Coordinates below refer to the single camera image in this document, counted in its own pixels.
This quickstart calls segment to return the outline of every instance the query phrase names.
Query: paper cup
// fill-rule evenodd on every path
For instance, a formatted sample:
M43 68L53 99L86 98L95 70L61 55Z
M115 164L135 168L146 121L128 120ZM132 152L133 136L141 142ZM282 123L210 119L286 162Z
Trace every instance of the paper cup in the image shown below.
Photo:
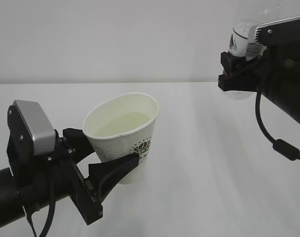
M101 162L140 155L139 166L120 183L132 183L144 168L158 112L152 96L129 93L98 105L85 118L83 132Z

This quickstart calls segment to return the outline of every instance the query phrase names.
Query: white tabletop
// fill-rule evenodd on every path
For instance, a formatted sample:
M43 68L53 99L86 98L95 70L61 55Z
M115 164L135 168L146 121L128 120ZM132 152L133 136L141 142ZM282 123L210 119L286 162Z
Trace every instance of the white tabletop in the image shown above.
M259 130L255 96L235 101L214 82L0 85L0 169L8 167L6 111L14 99L37 101L59 132L81 128L98 103L125 92L160 104L146 172L118 185L104 217L86 226L69 198L56 205L48 236L300 237L300 161L272 149ZM263 98L264 124L300 148L300 126ZM79 164L84 176L95 154ZM33 215L39 232L47 208ZM25 218L0 237L32 236Z

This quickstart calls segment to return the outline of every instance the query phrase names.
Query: white wall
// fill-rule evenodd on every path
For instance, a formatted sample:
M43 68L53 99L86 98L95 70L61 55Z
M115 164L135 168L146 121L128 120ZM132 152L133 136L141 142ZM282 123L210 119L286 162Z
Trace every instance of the white wall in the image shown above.
M216 80L238 2L0 0L0 83Z

